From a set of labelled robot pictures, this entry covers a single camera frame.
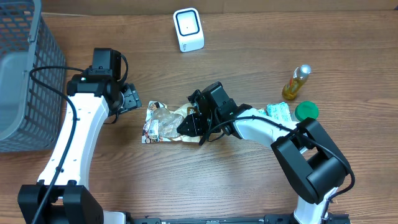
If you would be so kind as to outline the teal white carton pack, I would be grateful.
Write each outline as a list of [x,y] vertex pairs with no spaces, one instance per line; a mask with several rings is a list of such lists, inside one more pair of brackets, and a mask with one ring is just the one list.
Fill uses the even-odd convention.
[[267,116],[267,111],[264,108],[258,109],[258,112]]

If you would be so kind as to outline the brown Pantree snack pouch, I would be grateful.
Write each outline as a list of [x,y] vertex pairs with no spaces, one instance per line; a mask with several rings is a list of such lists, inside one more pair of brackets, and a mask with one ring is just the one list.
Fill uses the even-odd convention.
[[166,104],[159,101],[150,101],[146,111],[146,122],[142,130],[142,143],[154,142],[199,142],[200,138],[182,135],[177,132],[177,127],[190,114],[197,109],[187,103],[175,111],[169,110]]

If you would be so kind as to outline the teal white packet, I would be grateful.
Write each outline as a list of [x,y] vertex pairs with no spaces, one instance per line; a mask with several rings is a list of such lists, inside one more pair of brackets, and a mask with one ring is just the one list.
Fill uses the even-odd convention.
[[266,107],[266,112],[271,118],[284,122],[292,122],[289,105],[285,102],[274,105],[268,104]]

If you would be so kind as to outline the green white round jar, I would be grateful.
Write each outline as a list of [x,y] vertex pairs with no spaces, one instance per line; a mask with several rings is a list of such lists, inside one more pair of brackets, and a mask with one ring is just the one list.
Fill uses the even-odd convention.
[[311,101],[304,101],[297,105],[294,115],[299,121],[303,121],[306,118],[317,119],[319,116],[319,109],[315,103]]

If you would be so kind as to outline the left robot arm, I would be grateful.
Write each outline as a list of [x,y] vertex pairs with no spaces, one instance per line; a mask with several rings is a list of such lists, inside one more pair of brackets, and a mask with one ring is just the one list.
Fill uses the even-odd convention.
[[132,223],[128,212],[103,210],[89,191],[91,160],[106,119],[140,108],[133,84],[126,83],[126,57],[95,48],[93,63],[78,69],[57,91],[67,102],[65,119],[50,160],[34,185],[22,185],[17,202],[26,223]]

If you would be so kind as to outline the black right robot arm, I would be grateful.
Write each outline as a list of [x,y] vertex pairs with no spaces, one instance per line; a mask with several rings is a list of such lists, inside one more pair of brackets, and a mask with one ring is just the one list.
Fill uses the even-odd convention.
[[188,96],[197,109],[177,127],[177,132],[199,136],[200,145],[213,133],[256,141],[272,149],[290,186],[298,195],[291,214],[266,214],[261,218],[230,218],[224,223],[350,223],[348,215],[329,212],[333,199],[353,188],[353,170],[313,118],[283,122],[258,112],[251,105],[237,105],[220,82]]

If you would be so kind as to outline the grey plastic mesh basket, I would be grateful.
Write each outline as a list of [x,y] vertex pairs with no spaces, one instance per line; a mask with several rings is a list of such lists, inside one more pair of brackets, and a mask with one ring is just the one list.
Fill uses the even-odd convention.
[[49,149],[60,131],[65,56],[42,3],[1,0],[1,152]]

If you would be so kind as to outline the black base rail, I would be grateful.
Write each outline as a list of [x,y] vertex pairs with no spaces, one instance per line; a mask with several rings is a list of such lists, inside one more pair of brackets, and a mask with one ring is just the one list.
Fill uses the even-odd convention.
[[265,215],[264,217],[238,218],[187,218],[168,219],[160,218],[130,218],[128,223],[133,224],[293,224],[298,223],[293,215]]

